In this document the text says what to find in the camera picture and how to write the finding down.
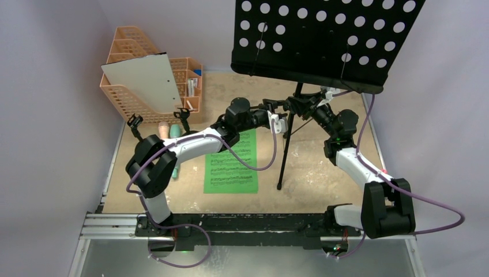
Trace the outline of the black music stand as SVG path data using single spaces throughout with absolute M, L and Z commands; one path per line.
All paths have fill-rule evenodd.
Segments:
M 239 74 L 377 95 L 423 1 L 237 1 Z

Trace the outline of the green sheet music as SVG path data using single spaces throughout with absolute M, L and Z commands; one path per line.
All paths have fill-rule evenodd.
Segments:
M 257 167 L 256 131 L 240 134 L 232 150 L 248 165 Z M 205 157 L 205 194 L 256 194 L 258 173 L 239 162 L 232 153 L 224 151 Z

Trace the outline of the mint green toy microphone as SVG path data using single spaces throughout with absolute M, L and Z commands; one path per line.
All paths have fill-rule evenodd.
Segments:
M 179 125 L 173 124 L 173 125 L 170 126 L 169 136 L 170 136 L 171 139 L 178 138 L 181 135 L 182 135 L 182 133 L 181 133 L 181 128 L 180 128 Z M 173 172 L 172 172 L 172 179 L 173 180 L 178 179 L 179 171 L 180 171 L 180 165 L 177 164 L 174 167 Z

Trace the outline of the pink toy microphone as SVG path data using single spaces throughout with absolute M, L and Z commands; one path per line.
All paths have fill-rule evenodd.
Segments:
M 170 126 L 166 121 L 159 122 L 158 134 L 161 139 L 168 139 L 170 137 Z

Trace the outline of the black round microphone stand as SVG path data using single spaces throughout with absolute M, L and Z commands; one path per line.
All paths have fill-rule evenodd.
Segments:
M 138 130 L 138 127 L 143 123 L 144 119 L 141 115 L 132 114 L 131 117 L 126 122 L 127 126 L 130 128 L 132 135 L 138 140 L 138 143 L 143 142 L 142 135 Z

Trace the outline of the peach plastic file organizer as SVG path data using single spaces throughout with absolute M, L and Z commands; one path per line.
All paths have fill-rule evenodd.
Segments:
M 169 58 L 136 26 L 117 27 L 100 89 L 124 119 L 140 115 L 146 123 L 177 123 L 174 112 L 190 110 L 201 123 L 203 65 L 194 58 Z

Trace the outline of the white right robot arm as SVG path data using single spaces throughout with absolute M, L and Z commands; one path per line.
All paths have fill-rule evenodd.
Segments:
M 346 226 L 363 230 L 369 238 L 414 232 L 410 184 L 382 172 L 360 153 L 353 139 L 359 121 L 354 111 L 334 113 L 320 93 L 288 97 L 283 107 L 298 117 L 313 119 L 329 135 L 324 142 L 325 156 L 363 191 L 360 206 L 339 204 L 327 208 L 324 228 L 329 234 L 337 235 Z

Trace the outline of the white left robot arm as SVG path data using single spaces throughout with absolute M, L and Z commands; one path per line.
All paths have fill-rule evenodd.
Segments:
M 251 107 L 246 98 L 235 98 L 214 124 L 200 132 L 166 139 L 157 135 L 142 138 L 135 132 L 139 142 L 125 167 L 130 176 L 126 190 L 140 198 L 150 220 L 149 228 L 158 236 L 171 231 L 172 213 L 165 190 L 177 165 L 207 154 L 229 151 L 243 166 L 257 171 L 257 167 L 247 164 L 231 147 L 244 131 L 265 127 L 270 129 L 274 139 L 286 132 L 286 115 L 275 112 L 283 105 L 282 100 L 264 99 L 258 106 Z

